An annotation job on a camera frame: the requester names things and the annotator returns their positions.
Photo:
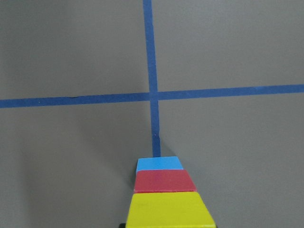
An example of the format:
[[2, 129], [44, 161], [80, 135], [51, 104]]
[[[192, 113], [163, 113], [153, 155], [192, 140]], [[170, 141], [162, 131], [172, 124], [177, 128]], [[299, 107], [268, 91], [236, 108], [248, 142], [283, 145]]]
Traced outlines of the blue cube block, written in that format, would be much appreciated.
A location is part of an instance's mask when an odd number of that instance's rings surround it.
[[137, 162], [136, 172], [151, 170], [183, 170], [177, 156], [140, 158]]

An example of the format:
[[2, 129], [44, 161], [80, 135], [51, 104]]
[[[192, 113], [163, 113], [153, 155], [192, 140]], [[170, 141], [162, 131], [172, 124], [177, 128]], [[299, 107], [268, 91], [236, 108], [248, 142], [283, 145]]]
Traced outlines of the red cube block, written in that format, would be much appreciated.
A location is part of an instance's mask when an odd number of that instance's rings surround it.
[[136, 175], [134, 193], [197, 191], [187, 170], [147, 170]]

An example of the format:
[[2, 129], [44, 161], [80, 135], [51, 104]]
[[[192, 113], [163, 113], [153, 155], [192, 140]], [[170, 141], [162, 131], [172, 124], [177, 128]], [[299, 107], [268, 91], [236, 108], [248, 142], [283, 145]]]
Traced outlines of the yellow cube block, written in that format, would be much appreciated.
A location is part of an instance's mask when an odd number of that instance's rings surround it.
[[127, 228], [215, 228], [211, 214], [197, 192], [136, 193]]

